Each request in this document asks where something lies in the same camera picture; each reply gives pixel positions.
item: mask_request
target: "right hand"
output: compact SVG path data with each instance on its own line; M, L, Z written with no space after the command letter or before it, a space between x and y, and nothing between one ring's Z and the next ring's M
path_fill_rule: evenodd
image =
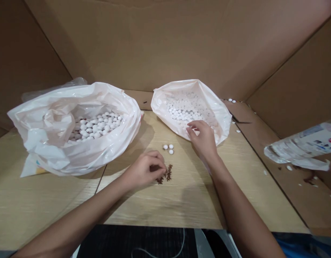
M204 158L207 160L218 154L215 145L214 131L206 122L196 120L188 123L188 126L191 126L187 127L189 138L200 159ZM199 131L200 134L197 136L193 130Z

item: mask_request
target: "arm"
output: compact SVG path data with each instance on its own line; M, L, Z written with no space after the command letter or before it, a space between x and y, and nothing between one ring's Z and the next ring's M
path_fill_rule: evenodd
M204 121L193 121L188 125L191 126L187 128L187 131L193 146L211 171L228 229L241 255L243 257L285 258L272 233L219 157L213 129ZM199 131L200 134L197 136L192 129Z
M158 169L150 172L153 166ZM141 154L120 177L56 221L12 257L69 258L117 200L132 189L155 181L165 171L164 158L158 151Z

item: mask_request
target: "cardboard wall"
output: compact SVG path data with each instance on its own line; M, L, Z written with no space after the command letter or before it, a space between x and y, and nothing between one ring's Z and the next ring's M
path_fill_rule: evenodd
M247 102L281 138L331 119L331 18Z
M152 91L200 79L245 100L331 15L331 0L25 0L73 77Z
M0 0L0 137L13 127L7 112L24 92L71 80L22 0Z

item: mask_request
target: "white cable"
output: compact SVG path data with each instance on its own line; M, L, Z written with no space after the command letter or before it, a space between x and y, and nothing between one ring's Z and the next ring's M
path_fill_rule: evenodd
M183 250L183 246L184 246L184 239L185 239L185 234L184 234L184 228L183 228L183 242L182 242L181 250L179 251L179 253L178 253L177 255L175 255L175 256L173 256L173 257L171 257L171 258L176 258L176 257L178 257L178 256L181 254L181 252L182 252L182 250ZM147 254L148 254L149 256L151 256L152 258L158 258L158 257L153 256L152 254L150 254L148 251L146 251L146 250L144 250L144 249L142 249L142 248L139 248L139 247L137 247L137 248L135 248L135 249L132 250L132 252L131 252L131 258L133 258L133 251L134 251L134 250L140 250L140 251L143 251L143 252L147 253Z

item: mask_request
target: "wooden table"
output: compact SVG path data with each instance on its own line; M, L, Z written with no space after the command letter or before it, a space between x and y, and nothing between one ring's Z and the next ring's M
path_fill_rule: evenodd
M227 168L271 231L308 233L302 220L242 134L232 124L218 147ZM163 152L172 143L175 154ZM82 177L50 173L20 178L27 157L16 130L0 138L0 250L14 250L118 177L141 153L159 150L172 164L172 180L128 194L105 223L222 229L224 217L211 178L190 142L145 111L125 153Z

